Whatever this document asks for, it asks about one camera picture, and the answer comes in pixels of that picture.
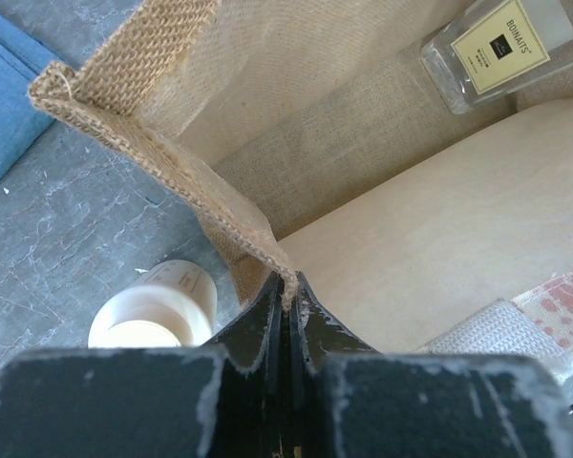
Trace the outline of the brown canvas tote bag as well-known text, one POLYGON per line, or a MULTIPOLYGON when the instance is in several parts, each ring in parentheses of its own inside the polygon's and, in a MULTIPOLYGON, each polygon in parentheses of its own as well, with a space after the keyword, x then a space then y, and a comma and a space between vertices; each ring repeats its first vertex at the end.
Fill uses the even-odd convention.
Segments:
POLYGON ((469 1, 146 1, 32 104, 193 208, 251 302, 270 273, 381 351, 492 301, 573 348, 573 65, 455 115, 424 68, 469 1))

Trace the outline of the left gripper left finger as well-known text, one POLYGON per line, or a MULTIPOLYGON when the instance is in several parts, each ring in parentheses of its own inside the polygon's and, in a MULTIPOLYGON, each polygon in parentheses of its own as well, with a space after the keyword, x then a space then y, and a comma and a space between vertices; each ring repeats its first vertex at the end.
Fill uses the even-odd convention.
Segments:
POLYGON ((0 457, 276 457, 283 283, 209 342, 42 348, 0 371, 0 457))

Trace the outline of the clear square perfume bottle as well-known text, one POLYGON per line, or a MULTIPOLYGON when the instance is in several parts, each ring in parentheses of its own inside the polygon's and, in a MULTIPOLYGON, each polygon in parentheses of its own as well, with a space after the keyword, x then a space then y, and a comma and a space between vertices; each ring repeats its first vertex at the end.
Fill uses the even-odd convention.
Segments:
POLYGON ((476 1, 421 50, 455 115, 573 66, 573 1, 476 1))

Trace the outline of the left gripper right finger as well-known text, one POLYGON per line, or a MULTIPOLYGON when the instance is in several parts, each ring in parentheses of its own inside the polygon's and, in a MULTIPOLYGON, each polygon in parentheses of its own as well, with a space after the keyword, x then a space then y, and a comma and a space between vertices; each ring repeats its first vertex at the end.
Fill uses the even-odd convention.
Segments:
POLYGON ((305 457, 573 457, 573 417, 532 359, 379 353, 306 279, 289 318, 305 457))

